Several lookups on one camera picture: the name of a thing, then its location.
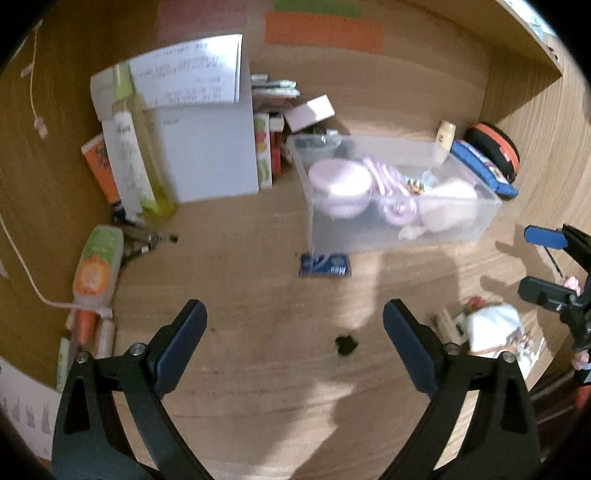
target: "blue pencil case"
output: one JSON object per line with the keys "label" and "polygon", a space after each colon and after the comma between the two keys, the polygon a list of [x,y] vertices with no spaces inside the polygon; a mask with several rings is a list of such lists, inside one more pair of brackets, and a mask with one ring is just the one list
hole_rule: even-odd
{"label": "blue pencil case", "polygon": [[509,184],[499,167],[468,142],[455,139],[451,152],[497,195],[510,199],[517,197],[517,190]]}

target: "glue bottle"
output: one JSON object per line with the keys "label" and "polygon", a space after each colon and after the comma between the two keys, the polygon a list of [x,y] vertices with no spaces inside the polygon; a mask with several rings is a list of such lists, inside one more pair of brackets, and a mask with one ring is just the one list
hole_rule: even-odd
{"label": "glue bottle", "polygon": [[87,307],[76,313],[75,334],[80,345],[88,345],[93,339],[97,314],[113,298],[121,258],[123,257],[123,232],[120,228],[99,225],[90,234],[80,257],[74,277],[76,304]]}

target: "black clamp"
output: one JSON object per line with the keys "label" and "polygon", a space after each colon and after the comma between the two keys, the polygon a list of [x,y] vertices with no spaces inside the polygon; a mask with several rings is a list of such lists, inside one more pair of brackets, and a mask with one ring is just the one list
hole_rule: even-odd
{"label": "black clamp", "polygon": [[545,249],[564,250],[587,272],[585,288],[581,295],[574,290],[541,278],[525,277],[519,283],[518,293],[522,300],[556,312],[560,321],[569,326],[574,339],[575,351],[591,348],[591,236],[570,225],[560,230],[548,230],[529,226],[524,232],[528,243]]}
{"label": "black clamp", "polygon": [[[515,355],[468,355],[443,345],[401,300],[384,307],[384,328],[414,385],[431,398],[418,426],[380,477],[398,479],[531,478],[540,467],[540,442],[525,381]],[[462,409],[478,390],[474,414],[456,458],[434,470]]]}
{"label": "black clamp", "polygon": [[[171,325],[123,355],[76,357],[57,415],[53,474],[58,480],[212,480],[160,400],[174,390],[207,326],[205,306],[190,300]],[[522,480],[540,465],[535,418],[517,359],[466,355],[443,345],[401,300],[384,308],[384,328],[418,390],[431,398],[408,442],[382,480]],[[456,459],[434,470],[466,393],[480,394]],[[122,391],[157,469],[137,461],[113,392]]]}
{"label": "black clamp", "polygon": [[[78,354],[57,413],[52,473],[58,480],[213,480],[160,402],[176,388],[206,326],[205,305],[190,300],[148,345],[100,360]],[[158,470],[136,460],[113,391],[123,391]]]}

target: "black hole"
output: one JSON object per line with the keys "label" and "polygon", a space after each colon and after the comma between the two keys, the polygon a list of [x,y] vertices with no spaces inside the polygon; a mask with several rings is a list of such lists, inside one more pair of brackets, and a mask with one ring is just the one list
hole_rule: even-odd
{"label": "black hole", "polygon": [[341,356],[348,356],[352,354],[359,345],[359,342],[351,337],[351,335],[339,336],[336,338],[335,343],[337,346],[337,351]]}
{"label": "black hole", "polygon": [[501,428],[506,432],[527,433],[527,422],[525,421],[525,411],[521,405],[519,389],[514,380],[507,382],[507,393],[505,397],[505,407],[503,408],[503,418]]}
{"label": "black hole", "polygon": [[72,396],[68,404],[64,433],[70,435],[87,430],[90,430],[90,417],[88,416],[88,407],[86,406],[86,391],[84,382],[78,379],[74,383]]}

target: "pink hair tie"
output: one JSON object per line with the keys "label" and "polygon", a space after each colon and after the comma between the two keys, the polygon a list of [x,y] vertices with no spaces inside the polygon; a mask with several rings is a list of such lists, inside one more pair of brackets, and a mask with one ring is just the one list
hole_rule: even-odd
{"label": "pink hair tie", "polygon": [[395,226],[412,223],[417,217],[417,202],[408,191],[404,176],[396,167],[370,157],[361,162],[374,178],[374,193],[385,197],[377,203],[382,218]]}

